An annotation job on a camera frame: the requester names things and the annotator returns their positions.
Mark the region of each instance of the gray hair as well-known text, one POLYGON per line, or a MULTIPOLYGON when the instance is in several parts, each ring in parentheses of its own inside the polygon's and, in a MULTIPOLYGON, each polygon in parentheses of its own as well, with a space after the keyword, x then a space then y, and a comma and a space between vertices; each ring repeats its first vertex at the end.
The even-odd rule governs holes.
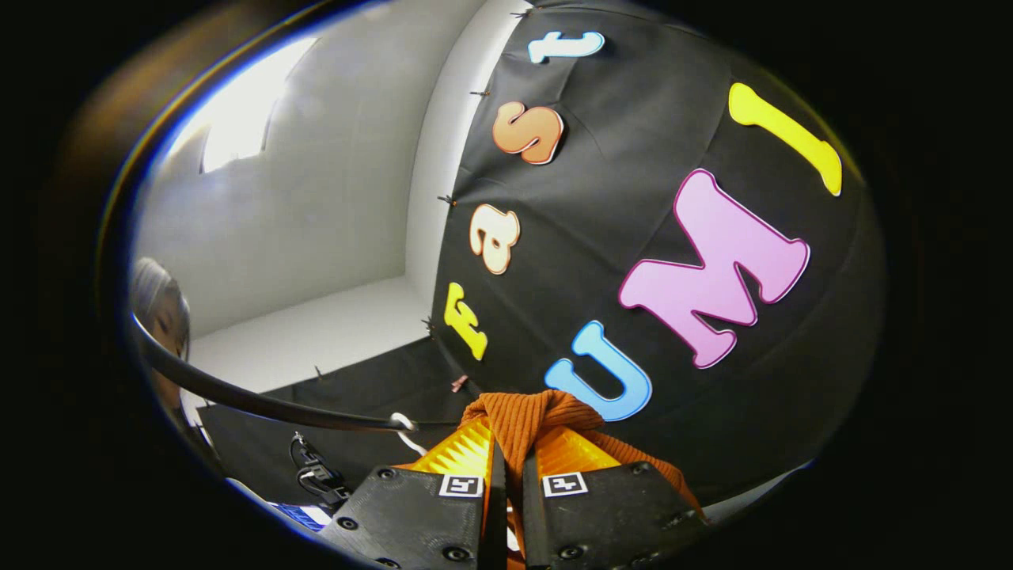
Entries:
POLYGON ((141 257, 134 262, 131 272, 131 310, 138 321, 148 331, 153 330, 155 307, 159 300, 168 297, 177 304, 181 321, 179 339, 184 347, 185 360, 189 360, 189 305, 179 289, 179 282, 158 261, 151 257, 141 257))

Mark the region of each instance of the pink letter m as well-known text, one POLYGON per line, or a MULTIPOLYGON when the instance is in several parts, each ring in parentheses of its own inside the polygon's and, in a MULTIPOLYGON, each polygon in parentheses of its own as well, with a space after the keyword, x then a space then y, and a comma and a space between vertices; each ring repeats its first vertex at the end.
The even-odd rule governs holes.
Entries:
POLYGON ((619 303, 651 313, 693 349, 697 369, 708 369, 731 352, 735 334, 715 331, 699 316, 752 327, 756 308, 739 269, 760 282, 765 304, 775 304, 805 270, 809 246, 781 235, 702 168, 683 181, 673 210, 703 264, 640 259, 619 290, 619 303))

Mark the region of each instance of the white wall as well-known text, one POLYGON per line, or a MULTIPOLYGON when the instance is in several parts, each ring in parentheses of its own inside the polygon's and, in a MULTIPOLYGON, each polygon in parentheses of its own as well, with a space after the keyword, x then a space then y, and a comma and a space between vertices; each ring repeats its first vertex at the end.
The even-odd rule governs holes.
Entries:
MULTIPOLYGON (((424 338, 428 312, 404 276, 387 278, 194 339, 190 364, 263 393, 424 338)), ((204 400, 184 393, 183 404, 192 423, 204 400)))
POLYGON ((153 164, 136 254, 182 283, 194 336, 404 274, 415 144, 484 1, 374 2, 321 22, 292 38, 318 40, 285 81, 260 153, 201 173, 205 128, 153 164))
POLYGON ((408 282, 422 299, 432 300, 436 293, 450 207, 437 196, 454 189, 468 129, 482 98, 469 91, 485 90, 506 39, 521 21, 511 12, 530 7, 524 0, 485 2, 461 31, 433 89, 411 173, 404 262, 408 282))
MULTIPOLYGON (((377 356, 425 336, 450 193, 480 97, 523 0, 488 0, 461 31, 437 78, 418 137, 408 198, 405 273, 245 321, 192 342, 190 363, 262 393, 377 356)), ((202 399, 183 395, 191 423, 202 399)))

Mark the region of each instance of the black cloth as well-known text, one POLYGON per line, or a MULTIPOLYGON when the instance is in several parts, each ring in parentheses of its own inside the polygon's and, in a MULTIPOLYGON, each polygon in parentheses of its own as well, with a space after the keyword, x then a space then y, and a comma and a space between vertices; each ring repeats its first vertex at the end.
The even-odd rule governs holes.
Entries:
POLYGON ((435 334, 487 392, 533 394, 557 360, 605 398, 621 385, 570 345, 591 321, 650 378, 652 397, 603 431, 670 462, 701 503, 736 495, 811 460, 844 421, 868 375, 882 326, 881 235, 847 149, 800 97, 744 57, 650 10, 622 2, 538 2, 518 23, 485 87, 461 157, 437 273, 434 316, 451 281, 488 338, 481 361, 442 318, 435 334), (589 57, 533 64, 528 45, 549 31, 602 33, 589 57), (728 113, 734 82, 753 87, 842 158, 833 196, 801 155, 761 127, 728 113), (565 124, 544 165, 500 150, 496 110, 509 101, 548 106, 565 124), (808 266, 774 305, 745 282, 758 314, 730 329, 737 345, 717 365, 692 365, 689 346, 618 291, 643 258, 700 264, 673 214, 694 169, 789 238, 811 248, 808 266), (476 208, 513 211, 520 239, 502 274, 469 245, 476 208))
MULTIPOLYGON (((413 421, 460 421, 473 401, 466 390, 451 392, 458 379, 437 342, 421 339, 362 362, 294 385, 265 396, 362 416, 389 418, 400 412, 413 421)), ((199 412, 225 471, 267 501, 306 504, 315 497, 296 483, 297 467, 289 443, 302 433, 355 489, 380 465, 400 465, 418 459, 395 433, 334 431, 277 422, 225 406, 199 412)), ((410 435, 430 449, 453 433, 453 426, 421 428, 410 435)))

